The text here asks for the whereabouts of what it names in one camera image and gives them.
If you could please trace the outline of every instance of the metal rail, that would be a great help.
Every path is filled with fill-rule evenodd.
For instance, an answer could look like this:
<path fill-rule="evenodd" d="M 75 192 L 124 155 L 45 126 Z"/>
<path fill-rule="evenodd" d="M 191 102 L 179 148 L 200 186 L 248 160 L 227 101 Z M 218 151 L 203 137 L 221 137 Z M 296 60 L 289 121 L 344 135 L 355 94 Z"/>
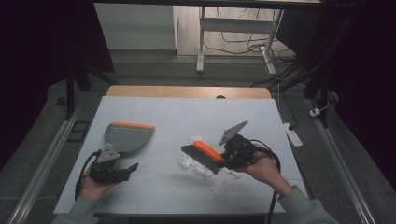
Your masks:
<path fill-rule="evenodd" d="M 49 149 L 47 150 L 46 155 L 43 160 L 40 162 L 35 174 L 27 186 L 25 192 L 20 198 L 17 206 L 15 207 L 14 212 L 12 213 L 10 219 L 8 220 L 8 224 L 14 223 L 24 223 L 27 216 L 29 215 L 32 207 L 37 199 L 38 194 L 44 186 L 44 183 L 47 180 L 47 177 L 50 174 L 50 171 L 58 158 L 59 153 L 61 152 L 64 142 L 67 138 L 67 135 L 70 133 L 70 130 L 73 127 L 74 122 L 76 121 L 79 112 L 81 111 L 82 105 L 85 103 L 86 94 L 83 95 L 83 99 L 78 104 L 78 107 L 71 115 L 69 120 L 65 120 L 56 136 L 54 137 Z"/>
<path fill-rule="evenodd" d="M 311 105 L 311 102 L 309 100 L 305 101 L 309 109 L 312 109 L 313 106 Z M 329 129 L 323 126 L 319 119 L 316 119 L 315 123 L 323 139 L 323 142 L 326 145 L 326 148 L 329 150 L 338 174 L 340 175 L 341 180 L 343 181 L 344 186 L 346 187 L 346 190 L 349 193 L 353 204 L 355 205 L 356 211 L 361 218 L 361 223 L 375 224 L 375 218 L 370 210 L 370 207 L 365 201 L 364 196 L 361 193 L 361 189 L 353 178 L 352 173 L 349 172 L 347 163 L 345 162 L 343 155 L 332 138 L 332 134 L 330 133 Z"/>

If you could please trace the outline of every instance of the person's right hand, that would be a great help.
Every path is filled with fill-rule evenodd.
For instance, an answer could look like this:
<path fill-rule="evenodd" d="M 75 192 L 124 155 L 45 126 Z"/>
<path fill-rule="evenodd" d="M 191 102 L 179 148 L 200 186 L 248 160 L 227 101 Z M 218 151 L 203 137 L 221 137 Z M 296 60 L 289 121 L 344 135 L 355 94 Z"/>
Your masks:
<path fill-rule="evenodd" d="M 292 186 L 277 170 L 271 156 L 262 152 L 256 153 L 252 164 L 245 168 L 235 169 L 235 171 L 247 173 L 256 180 L 271 186 L 280 196 L 285 196 L 293 190 Z"/>

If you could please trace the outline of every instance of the metal frame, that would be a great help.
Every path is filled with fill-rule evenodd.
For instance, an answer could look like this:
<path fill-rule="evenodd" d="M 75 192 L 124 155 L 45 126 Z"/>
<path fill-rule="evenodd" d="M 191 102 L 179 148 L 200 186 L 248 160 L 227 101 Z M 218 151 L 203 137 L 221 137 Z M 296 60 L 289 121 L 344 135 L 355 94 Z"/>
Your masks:
<path fill-rule="evenodd" d="M 59 131 L 57 132 L 55 138 L 49 146 L 46 155 L 40 162 L 37 170 L 35 171 L 35 174 L 32 177 L 32 180 L 30 181 L 25 192 L 21 196 L 20 201 L 15 207 L 14 212 L 8 220 L 8 224 L 24 223 L 24 221 L 28 217 L 35 203 L 35 200 L 38 197 L 38 194 L 40 193 L 41 189 L 44 186 L 44 183 L 47 180 L 47 177 L 50 174 L 53 164 L 56 162 L 56 159 L 58 158 L 58 155 L 64 146 L 67 135 L 73 128 L 73 124 L 76 121 L 79 112 L 81 111 L 82 105 L 84 105 L 85 103 L 85 100 L 86 96 L 84 94 L 82 102 L 78 104 L 76 110 L 74 110 L 73 114 L 70 116 L 70 119 L 64 120 L 64 122 L 62 123 Z"/>
<path fill-rule="evenodd" d="M 306 99 L 305 102 L 308 108 L 313 108 L 310 100 Z M 347 163 L 344 161 L 344 157 L 340 152 L 340 149 L 332 138 L 332 134 L 319 119 L 315 119 L 315 124 L 317 125 L 318 131 L 322 137 L 326 148 L 329 150 L 329 154 L 332 157 L 334 166 L 337 169 L 338 174 L 340 175 L 341 180 L 344 183 L 344 186 L 346 187 L 346 191 L 349 193 L 351 201 L 355 205 L 356 211 L 361 218 L 361 223 L 375 224 L 376 222 L 372 211 L 366 200 L 364 199 L 364 196 L 361 193 L 361 189 L 353 178 L 352 173 L 350 173 Z"/>
<path fill-rule="evenodd" d="M 355 2 L 337 4 L 334 1 L 307 0 L 95 0 L 94 3 L 168 5 L 192 7 L 251 7 L 268 9 L 338 10 L 353 7 Z"/>
<path fill-rule="evenodd" d="M 280 22 L 283 10 L 280 10 L 273 21 L 262 20 L 238 20 L 238 19 L 222 19 L 222 18 L 205 18 L 205 7 L 200 7 L 200 34 L 197 55 L 197 73 L 204 72 L 204 36 L 207 32 L 230 32 L 230 33 L 253 33 L 268 34 L 268 42 L 262 49 L 262 56 L 265 65 L 271 75 L 276 74 L 276 70 L 271 61 L 269 52 L 275 38 L 277 27 Z"/>

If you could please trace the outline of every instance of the hand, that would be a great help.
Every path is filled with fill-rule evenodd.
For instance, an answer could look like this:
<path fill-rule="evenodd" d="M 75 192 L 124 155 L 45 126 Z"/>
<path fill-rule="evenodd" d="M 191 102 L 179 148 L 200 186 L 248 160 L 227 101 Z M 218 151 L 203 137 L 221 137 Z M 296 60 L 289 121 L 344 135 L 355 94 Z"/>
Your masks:
<path fill-rule="evenodd" d="M 285 196 L 293 190 L 292 186 L 277 170 L 274 160 L 262 152 L 256 153 L 256 157 L 251 165 L 245 168 L 235 169 L 235 171 L 247 173 L 256 180 L 271 186 L 280 196 Z"/>
<path fill-rule="evenodd" d="M 91 166 L 85 171 L 84 176 L 81 180 L 81 190 L 79 196 L 93 200 L 95 202 L 100 202 L 103 199 L 105 193 L 117 184 L 100 184 L 95 182 L 90 177 Z"/>

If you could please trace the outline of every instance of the black backdrop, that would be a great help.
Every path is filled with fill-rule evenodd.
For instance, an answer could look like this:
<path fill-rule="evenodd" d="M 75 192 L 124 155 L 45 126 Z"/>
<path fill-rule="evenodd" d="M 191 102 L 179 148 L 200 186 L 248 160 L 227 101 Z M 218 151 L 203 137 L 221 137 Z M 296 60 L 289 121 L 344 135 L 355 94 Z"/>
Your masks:
<path fill-rule="evenodd" d="M 367 1 L 336 51 L 336 110 L 396 189 L 396 3 Z"/>
<path fill-rule="evenodd" d="M 1 168 L 77 63 L 114 72 L 93 2 L 0 0 Z"/>

